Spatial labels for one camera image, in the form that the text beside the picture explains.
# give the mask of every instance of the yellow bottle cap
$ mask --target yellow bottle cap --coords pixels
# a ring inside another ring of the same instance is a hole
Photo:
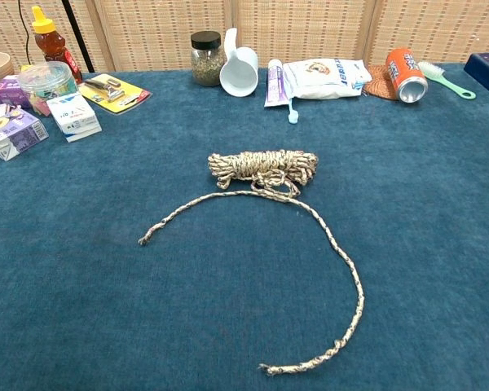
[[[56,30],[55,23],[52,19],[47,19],[43,15],[40,6],[33,6],[34,22],[33,28],[36,34],[47,34]]]

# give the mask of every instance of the braided rope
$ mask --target braided rope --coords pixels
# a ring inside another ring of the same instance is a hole
[[[357,305],[355,313],[351,319],[350,326],[346,329],[344,335],[334,341],[333,347],[327,349],[323,354],[312,358],[307,362],[300,362],[295,365],[267,365],[259,364],[259,368],[263,369],[268,375],[279,375],[282,373],[299,373],[308,371],[317,367],[338,353],[338,351],[346,346],[347,342],[353,335],[364,308],[364,293],[362,284],[360,283],[359,274],[355,268],[355,264],[342,248],[339,247],[337,241],[333,237],[332,232],[324,222],[324,219],[309,205],[295,200],[294,196],[300,194],[293,181],[306,185],[307,181],[313,177],[317,165],[317,156],[305,152],[242,152],[236,156],[220,156],[213,154],[209,157],[209,167],[212,174],[218,177],[218,186],[226,189],[232,179],[252,180],[252,191],[227,191],[210,193],[198,197],[185,205],[175,209],[167,217],[152,226],[145,236],[139,239],[140,245],[145,245],[151,239],[155,231],[163,228],[168,222],[173,220],[181,212],[192,206],[199,204],[204,200],[215,197],[228,196],[256,196],[267,198],[283,203],[295,204],[305,209],[315,220],[320,224],[321,228],[326,233],[328,241],[333,250],[339,254],[346,265],[350,268],[351,276],[357,289]],[[286,185],[288,192],[277,191],[272,187]]]

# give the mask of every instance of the green brush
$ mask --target green brush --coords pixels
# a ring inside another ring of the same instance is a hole
[[[424,73],[424,76],[426,76],[428,79],[443,84],[448,89],[455,91],[460,97],[464,99],[476,98],[476,94],[473,91],[469,91],[465,88],[459,87],[446,79],[443,76],[443,73],[445,72],[444,69],[437,67],[432,63],[428,63],[427,61],[421,61],[420,63],[418,63],[418,68],[421,69],[422,73]]]

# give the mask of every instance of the yellow packaging card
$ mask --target yellow packaging card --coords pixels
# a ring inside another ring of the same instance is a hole
[[[107,101],[107,92],[102,90],[96,90],[94,87],[88,86],[84,83],[79,85],[80,92],[83,96],[85,96],[90,101],[98,104],[102,108],[109,110],[110,112],[114,112],[116,114],[124,112],[129,108],[133,108],[134,106],[142,103],[146,98],[148,98],[151,94],[150,92],[139,88],[137,86],[133,86],[130,83],[127,83],[123,80],[117,79],[107,73],[102,73],[96,77],[92,77],[91,80],[101,81],[103,83],[107,83],[107,80],[117,81],[120,83],[119,87],[114,87],[117,90],[123,90],[125,93],[116,99],[113,102]]]

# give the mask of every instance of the orange can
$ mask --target orange can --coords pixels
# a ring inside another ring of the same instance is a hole
[[[385,65],[388,67],[397,97],[401,101],[413,103],[425,95],[427,80],[408,48],[401,47],[391,51]]]

